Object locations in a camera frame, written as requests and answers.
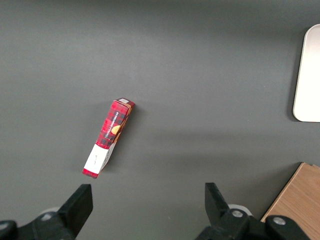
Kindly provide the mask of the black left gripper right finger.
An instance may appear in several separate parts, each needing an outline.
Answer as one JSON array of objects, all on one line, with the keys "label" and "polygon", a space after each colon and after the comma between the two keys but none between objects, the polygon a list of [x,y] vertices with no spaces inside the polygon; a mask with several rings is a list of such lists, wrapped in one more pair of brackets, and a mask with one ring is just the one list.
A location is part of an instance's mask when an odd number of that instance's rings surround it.
[{"label": "black left gripper right finger", "polygon": [[226,203],[215,183],[205,184],[205,211],[210,226],[197,240],[308,240],[309,237],[291,218],[270,215],[261,222]]}]

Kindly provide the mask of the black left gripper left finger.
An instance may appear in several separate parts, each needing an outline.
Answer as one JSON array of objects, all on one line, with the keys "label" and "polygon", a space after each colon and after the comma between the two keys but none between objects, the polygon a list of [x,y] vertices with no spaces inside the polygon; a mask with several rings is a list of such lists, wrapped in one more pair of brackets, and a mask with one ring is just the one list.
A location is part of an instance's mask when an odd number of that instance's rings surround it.
[{"label": "black left gripper left finger", "polygon": [[75,240],[92,210],[92,186],[82,184],[58,210],[46,210],[23,226],[18,226],[14,220],[2,220],[0,238],[2,240]]}]

